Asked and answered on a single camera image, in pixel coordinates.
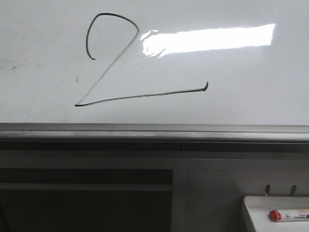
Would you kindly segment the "white whiteboard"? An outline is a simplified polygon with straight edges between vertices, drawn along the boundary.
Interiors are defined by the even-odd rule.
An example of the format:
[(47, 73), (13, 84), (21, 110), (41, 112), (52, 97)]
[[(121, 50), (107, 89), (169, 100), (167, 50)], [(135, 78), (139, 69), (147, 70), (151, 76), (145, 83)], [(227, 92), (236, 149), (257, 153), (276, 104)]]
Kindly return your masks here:
[(309, 123), (306, 0), (3, 0), (3, 123)]

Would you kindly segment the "grey aluminium whiteboard ledge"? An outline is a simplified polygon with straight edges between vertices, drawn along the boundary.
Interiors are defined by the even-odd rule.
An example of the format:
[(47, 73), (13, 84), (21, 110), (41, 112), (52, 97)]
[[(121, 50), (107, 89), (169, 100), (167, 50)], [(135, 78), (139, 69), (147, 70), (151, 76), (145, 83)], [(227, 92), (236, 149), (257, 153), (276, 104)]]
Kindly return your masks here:
[(304, 125), (1, 123), (5, 150), (303, 153)]

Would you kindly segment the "left black tray hook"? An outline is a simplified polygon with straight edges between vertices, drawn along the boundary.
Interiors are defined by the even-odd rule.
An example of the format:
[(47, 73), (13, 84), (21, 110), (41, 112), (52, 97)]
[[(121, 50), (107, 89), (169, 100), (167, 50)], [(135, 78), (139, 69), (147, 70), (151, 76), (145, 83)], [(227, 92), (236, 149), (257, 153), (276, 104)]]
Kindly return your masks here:
[(264, 191), (264, 195), (265, 195), (265, 196), (269, 196), (269, 194), (270, 194), (270, 189), (271, 189), (271, 185), (267, 184), (267, 185), (265, 186), (265, 191)]

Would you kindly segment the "black tray hook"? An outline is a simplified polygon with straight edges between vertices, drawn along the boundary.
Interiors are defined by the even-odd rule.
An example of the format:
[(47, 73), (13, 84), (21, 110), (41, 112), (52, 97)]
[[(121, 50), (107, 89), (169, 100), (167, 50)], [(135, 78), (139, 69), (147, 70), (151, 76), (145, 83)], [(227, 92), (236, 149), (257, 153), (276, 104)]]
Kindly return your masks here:
[(290, 196), (295, 196), (296, 189), (297, 189), (297, 185), (292, 185), (291, 190), (290, 190)]
[(267, 185), (265, 186), (265, 191), (264, 191), (264, 195), (265, 195), (265, 196), (269, 196), (269, 194), (270, 194), (270, 189), (271, 189), (271, 185), (267, 184)]

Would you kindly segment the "white plastic marker tray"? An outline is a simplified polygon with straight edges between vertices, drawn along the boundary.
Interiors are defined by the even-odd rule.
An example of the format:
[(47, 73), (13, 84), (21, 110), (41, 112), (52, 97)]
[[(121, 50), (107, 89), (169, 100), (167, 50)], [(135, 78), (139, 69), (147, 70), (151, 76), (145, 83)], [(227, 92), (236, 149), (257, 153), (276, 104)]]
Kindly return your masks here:
[(248, 232), (307, 232), (308, 220), (274, 222), (269, 218), (269, 212), (308, 208), (308, 197), (245, 196), (241, 212)]

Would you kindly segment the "red-capped white marker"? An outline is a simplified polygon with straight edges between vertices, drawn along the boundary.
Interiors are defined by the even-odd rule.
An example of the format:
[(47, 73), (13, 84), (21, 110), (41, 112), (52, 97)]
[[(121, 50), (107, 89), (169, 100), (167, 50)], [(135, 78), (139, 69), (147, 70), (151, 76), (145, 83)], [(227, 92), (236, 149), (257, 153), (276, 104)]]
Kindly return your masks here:
[(271, 210), (269, 219), (273, 222), (308, 221), (308, 209)]

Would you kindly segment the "right black tray hook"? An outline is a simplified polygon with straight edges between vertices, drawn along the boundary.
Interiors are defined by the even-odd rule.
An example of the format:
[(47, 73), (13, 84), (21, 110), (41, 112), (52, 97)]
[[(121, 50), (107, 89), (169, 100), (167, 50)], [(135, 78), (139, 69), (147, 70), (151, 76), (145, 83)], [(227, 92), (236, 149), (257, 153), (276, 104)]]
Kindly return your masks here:
[(295, 196), (296, 189), (297, 189), (297, 185), (292, 185), (291, 190), (290, 190), (290, 196)]

